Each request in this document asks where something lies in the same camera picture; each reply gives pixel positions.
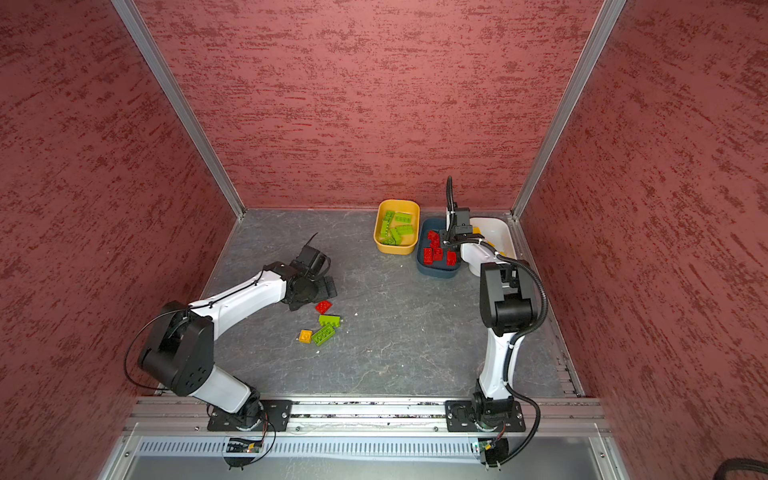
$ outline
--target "dark blue bin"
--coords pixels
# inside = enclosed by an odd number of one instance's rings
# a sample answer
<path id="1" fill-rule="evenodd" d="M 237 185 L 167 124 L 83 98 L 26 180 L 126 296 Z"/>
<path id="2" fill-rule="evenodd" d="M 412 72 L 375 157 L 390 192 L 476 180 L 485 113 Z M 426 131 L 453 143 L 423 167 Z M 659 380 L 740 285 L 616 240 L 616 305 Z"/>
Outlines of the dark blue bin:
<path id="1" fill-rule="evenodd" d="M 419 269 L 419 272 L 429 276 L 436 276 L 437 278 L 452 278 L 456 276 L 462 263 L 458 261 L 456 265 L 448 266 L 446 263 L 448 258 L 447 250 L 443 250 L 442 260 L 435 261 L 432 265 L 424 264 L 424 249 L 430 247 L 430 240 L 427 237 L 430 230 L 435 232 L 445 230 L 445 218 L 428 218 L 422 223 L 419 243 L 416 244 L 416 267 Z"/>

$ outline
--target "yellow bin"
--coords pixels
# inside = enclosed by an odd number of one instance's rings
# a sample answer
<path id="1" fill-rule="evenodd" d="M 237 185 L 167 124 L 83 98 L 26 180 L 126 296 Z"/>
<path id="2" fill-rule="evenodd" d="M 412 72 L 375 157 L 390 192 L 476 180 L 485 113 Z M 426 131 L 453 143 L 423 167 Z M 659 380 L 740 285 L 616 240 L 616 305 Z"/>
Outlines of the yellow bin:
<path id="1" fill-rule="evenodd" d="M 413 234 L 403 235 L 401 245 L 385 245 L 379 242 L 379 229 L 382 226 L 384 212 L 387 210 L 400 212 L 401 214 L 411 214 Z M 411 253 L 416 248 L 416 242 L 419 241 L 419 211 L 419 204 L 410 200 L 384 200 L 379 205 L 379 214 L 376 215 L 376 225 L 373 227 L 373 241 L 376 242 L 379 250 L 393 255 L 408 255 Z"/>

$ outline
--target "plastic container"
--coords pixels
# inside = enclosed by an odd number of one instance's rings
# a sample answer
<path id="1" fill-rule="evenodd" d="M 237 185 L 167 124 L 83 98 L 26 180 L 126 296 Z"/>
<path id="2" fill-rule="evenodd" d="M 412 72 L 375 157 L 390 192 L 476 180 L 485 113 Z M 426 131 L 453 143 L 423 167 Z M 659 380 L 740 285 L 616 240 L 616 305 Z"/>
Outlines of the plastic container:
<path id="1" fill-rule="evenodd" d="M 400 212 L 401 214 L 411 214 L 411 226 L 413 227 L 413 233 L 402 236 L 402 242 L 400 245 L 385 245 L 379 242 L 379 229 L 382 225 L 382 218 L 384 212 L 392 210 Z M 392 255 L 408 255 L 413 249 L 416 248 L 416 240 L 419 238 L 419 204 L 410 200 L 384 200 L 379 205 L 379 214 L 376 215 L 376 225 L 373 227 L 373 241 L 376 242 L 376 246 L 383 253 L 391 253 Z"/>
<path id="2" fill-rule="evenodd" d="M 473 231 L 485 237 L 485 241 L 491 243 L 496 250 L 506 257 L 517 258 L 515 246 L 512 244 L 512 235 L 509 233 L 506 222 L 498 218 L 472 217 L 469 223 L 472 224 Z M 480 270 L 475 270 L 471 264 L 469 264 L 469 271 L 475 276 L 480 276 Z"/>
<path id="3" fill-rule="evenodd" d="M 456 262 L 456 265 L 449 266 L 446 263 L 446 260 L 448 259 L 447 250 L 443 250 L 442 260 L 436 260 L 432 265 L 424 264 L 424 249 L 429 248 L 430 240 L 427 235 L 429 235 L 430 230 L 434 230 L 435 232 L 445 230 L 445 218 L 428 218 L 427 220 L 424 220 L 422 233 L 419 236 L 418 250 L 416 251 L 416 268 L 419 269 L 419 272 L 424 273 L 425 275 L 435 276 L 437 278 L 452 278 L 456 276 L 462 263 Z"/>

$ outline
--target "work surface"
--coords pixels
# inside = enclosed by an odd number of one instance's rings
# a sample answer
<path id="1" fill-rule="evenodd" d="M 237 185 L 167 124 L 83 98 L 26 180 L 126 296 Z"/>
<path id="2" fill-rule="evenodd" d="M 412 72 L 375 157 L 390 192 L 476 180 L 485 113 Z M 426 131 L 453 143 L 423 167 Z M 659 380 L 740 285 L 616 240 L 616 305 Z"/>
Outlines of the work surface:
<path id="1" fill-rule="evenodd" d="M 431 278 L 416 269 L 415 254 L 380 253 L 375 222 L 375 212 L 355 210 L 249 210 L 205 296 L 263 265 L 290 262 L 319 232 L 312 245 L 331 258 L 338 290 L 328 314 L 343 322 L 321 346 L 300 343 L 300 330 L 319 328 L 314 305 L 290 312 L 277 303 L 227 330 L 216 343 L 216 364 L 261 392 L 470 395 L 488 338 L 479 278 L 466 265 L 450 280 Z M 563 396 L 543 331 L 525 338 L 513 382 L 525 395 Z"/>

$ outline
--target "red wall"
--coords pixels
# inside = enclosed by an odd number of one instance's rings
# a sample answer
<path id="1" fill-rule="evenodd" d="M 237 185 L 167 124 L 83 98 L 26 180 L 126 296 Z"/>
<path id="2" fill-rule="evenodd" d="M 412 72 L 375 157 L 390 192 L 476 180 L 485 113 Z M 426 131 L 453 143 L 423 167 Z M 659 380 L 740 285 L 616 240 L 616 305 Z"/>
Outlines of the red wall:
<path id="1" fill-rule="evenodd" d="M 0 32 L 0 476 L 93 478 L 128 341 L 234 218 L 108 0 L 3 2 Z"/>
<path id="2" fill-rule="evenodd" d="M 137 0 L 248 207 L 510 208 L 601 0 Z"/>
<path id="3" fill-rule="evenodd" d="M 632 478 L 768 460 L 767 19 L 628 2 L 525 211 Z"/>

